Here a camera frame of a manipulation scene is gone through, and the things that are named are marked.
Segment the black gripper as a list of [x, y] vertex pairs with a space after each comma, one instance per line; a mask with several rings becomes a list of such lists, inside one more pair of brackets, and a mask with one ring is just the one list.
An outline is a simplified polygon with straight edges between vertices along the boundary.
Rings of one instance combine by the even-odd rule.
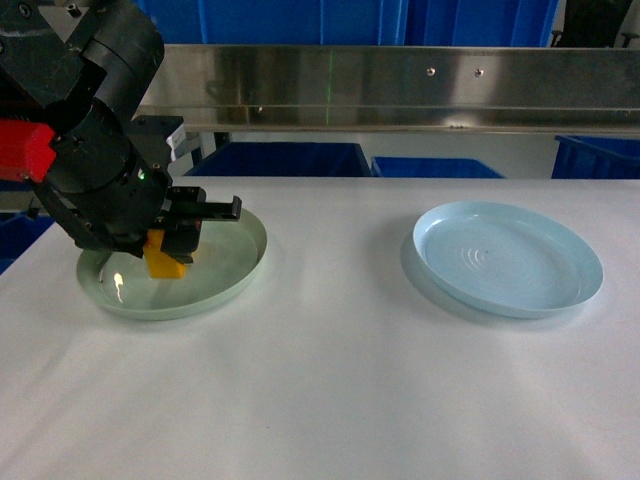
[[[120, 122], [102, 103], [76, 114], [60, 103], [38, 115], [54, 130], [55, 159], [35, 195], [44, 209], [84, 250], [139, 257], [172, 185], [172, 150], [184, 140], [180, 116], [143, 115]], [[202, 202], [198, 217], [239, 221], [242, 200]], [[201, 221], [165, 222], [160, 250], [192, 264]]]

